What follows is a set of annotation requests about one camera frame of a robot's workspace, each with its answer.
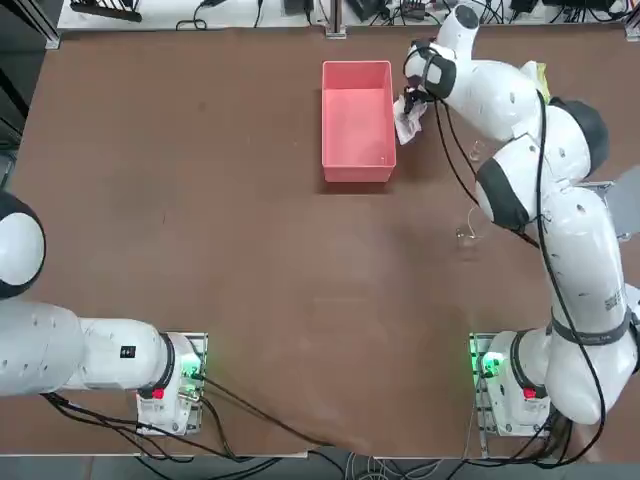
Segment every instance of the tabletop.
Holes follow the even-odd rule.
[[[211,376],[338,446],[459,457],[473,401],[468,334],[547,323],[539,254],[496,227],[472,249],[459,247],[456,229],[471,204],[448,169],[432,110],[420,137],[398,147],[386,187],[328,186],[321,171],[322,62],[390,60],[398,92],[410,41],[435,33],[66,37],[46,55],[11,186],[47,234],[46,265],[27,296],[79,316],[208,332]],[[546,63],[552,94],[600,111],[611,158],[597,179],[637,161],[628,119],[640,109],[638,54],[622,28],[603,25],[483,28],[475,47],[477,58]],[[470,148],[478,134],[454,123]],[[626,279],[636,285],[639,243],[623,245]],[[72,398],[135,414],[130,393]],[[310,447],[211,398],[237,453]],[[638,440],[638,401],[632,379],[591,459],[640,459],[626,448]],[[135,451],[38,397],[0,404],[0,453]],[[594,430],[574,437],[586,442]],[[212,419],[194,438],[218,444]],[[475,428],[471,439],[478,455]],[[506,455],[516,444],[494,439],[490,451]]]

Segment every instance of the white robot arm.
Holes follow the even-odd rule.
[[[203,373],[189,338],[136,320],[78,318],[61,307],[11,298],[37,279],[45,251],[38,217],[0,191],[0,396],[136,390],[140,423],[187,433],[198,400],[191,377]]]
[[[414,42],[405,76],[414,98],[446,102],[486,137],[507,142],[477,172],[480,207],[497,225],[533,228],[541,140],[541,106],[526,69],[473,60],[475,12],[458,5],[433,41]],[[638,362],[630,331],[638,290],[625,285],[618,239],[604,201],[577,186],[608,156],[607,128],[593,108],[552,99],[546,110],[542,167],[543,225],[562,298],[597,372],[606,409]],[[501,332],[484,364],[498,432],[532,435],[549,403],[582,424],[600,418],[600,397],[552,289],[546,328]]]

